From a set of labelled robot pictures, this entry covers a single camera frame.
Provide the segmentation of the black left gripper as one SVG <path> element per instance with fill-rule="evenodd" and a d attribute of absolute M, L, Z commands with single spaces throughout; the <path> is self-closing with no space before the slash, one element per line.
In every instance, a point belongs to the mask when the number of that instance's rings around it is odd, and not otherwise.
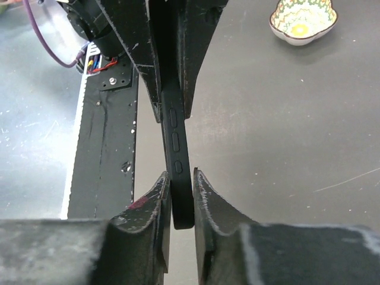
<path fill-rule="evenodd" d="M 159 58 L 148 1 L 58 1 L 72 28 L 107 58 L 129 56 L 148 91 L 156 121 L 161 120 Z"/>

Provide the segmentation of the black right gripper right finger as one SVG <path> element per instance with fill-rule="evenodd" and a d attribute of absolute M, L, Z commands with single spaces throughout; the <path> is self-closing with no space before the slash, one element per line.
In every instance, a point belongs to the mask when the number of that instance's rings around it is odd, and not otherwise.
<path fill-rule="evenodd" d="M 347 224 L 259 223 L 194 170 L 200 284 L 378 284 L 379 235 Z"/>

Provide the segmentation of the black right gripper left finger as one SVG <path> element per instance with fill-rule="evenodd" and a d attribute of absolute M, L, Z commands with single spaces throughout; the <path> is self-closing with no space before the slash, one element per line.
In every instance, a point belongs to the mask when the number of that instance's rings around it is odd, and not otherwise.
<path fill-rule="evenodd" d="M 163 284 L 170 181 L 110 220 L 2 220 L 2 284 Z"/>

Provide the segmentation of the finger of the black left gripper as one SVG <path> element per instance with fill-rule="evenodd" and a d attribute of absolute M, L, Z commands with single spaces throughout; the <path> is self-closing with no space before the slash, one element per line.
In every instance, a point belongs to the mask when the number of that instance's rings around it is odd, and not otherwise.
<path fill-rule="evenodd" d="M 178 11 L 178 74 L 185 117 L 191 115 L 202 63 L 228 0 L 180 1 Z"/>

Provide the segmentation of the black smartphone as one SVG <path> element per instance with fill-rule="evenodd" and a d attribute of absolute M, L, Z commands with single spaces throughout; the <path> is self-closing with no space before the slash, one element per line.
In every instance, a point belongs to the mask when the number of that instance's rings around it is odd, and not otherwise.
<path fill-rule="evenodd" d="M 149 1 L 161 79 L 161 131 L 177 230 L 194 226 L 194 202 L 185 129 L 183 94 L 176 62 L 174 1 Z"/>

